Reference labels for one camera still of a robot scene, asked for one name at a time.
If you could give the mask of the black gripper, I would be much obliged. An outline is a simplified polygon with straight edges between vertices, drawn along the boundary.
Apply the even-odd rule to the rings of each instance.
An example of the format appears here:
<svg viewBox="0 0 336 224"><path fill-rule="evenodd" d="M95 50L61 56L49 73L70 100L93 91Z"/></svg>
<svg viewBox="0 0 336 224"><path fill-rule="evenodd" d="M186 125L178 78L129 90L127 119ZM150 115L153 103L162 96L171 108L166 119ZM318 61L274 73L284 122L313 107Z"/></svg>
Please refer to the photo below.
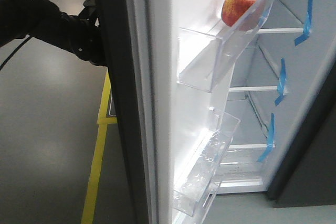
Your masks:
<svg viewBox="0 0 336 224"><path fill-rule="evenodd" d="M65 40L64 50L94 66L107 65L98 20L95 0L85 0L78 15L61 13L61 35Z"/></svg>

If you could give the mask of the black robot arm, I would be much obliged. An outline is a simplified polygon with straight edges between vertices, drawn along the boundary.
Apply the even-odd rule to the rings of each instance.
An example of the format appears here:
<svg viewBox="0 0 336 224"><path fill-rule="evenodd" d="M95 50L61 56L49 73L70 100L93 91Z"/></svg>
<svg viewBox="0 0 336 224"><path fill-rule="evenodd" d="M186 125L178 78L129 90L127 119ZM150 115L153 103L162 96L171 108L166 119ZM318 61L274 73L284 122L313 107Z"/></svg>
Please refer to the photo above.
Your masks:
<svg viewBox="0 0 336 224"><path fill-rule="evenodd" d="M1 46L30 36L95 66L107 65L95 0L69 15L50 0L1 0Z"/></svg>

